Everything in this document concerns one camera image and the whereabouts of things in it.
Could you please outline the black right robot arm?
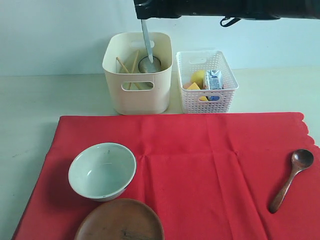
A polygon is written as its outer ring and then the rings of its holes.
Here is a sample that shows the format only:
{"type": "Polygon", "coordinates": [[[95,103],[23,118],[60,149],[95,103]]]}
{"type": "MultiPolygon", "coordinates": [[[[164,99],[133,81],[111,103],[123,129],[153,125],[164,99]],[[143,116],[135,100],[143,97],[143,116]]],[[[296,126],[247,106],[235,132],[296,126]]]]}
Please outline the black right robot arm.
{"type": "Polygon", "coordinates": [[[320,18],[318,0],[135,0],[134,7],[137,18],[144,20],[181,16],[253,20],[320,18]]]}

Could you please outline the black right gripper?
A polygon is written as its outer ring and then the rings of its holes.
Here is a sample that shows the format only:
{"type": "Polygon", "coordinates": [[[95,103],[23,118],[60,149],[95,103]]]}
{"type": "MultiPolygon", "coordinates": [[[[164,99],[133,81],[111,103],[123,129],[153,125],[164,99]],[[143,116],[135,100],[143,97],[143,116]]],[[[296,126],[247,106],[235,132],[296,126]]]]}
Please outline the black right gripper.
{"type": "Polygon", "coordinates": [[[178,19],[181,15],[176,13],[175,0],[134,0],[136,17],[139,20],[178,19]]]}

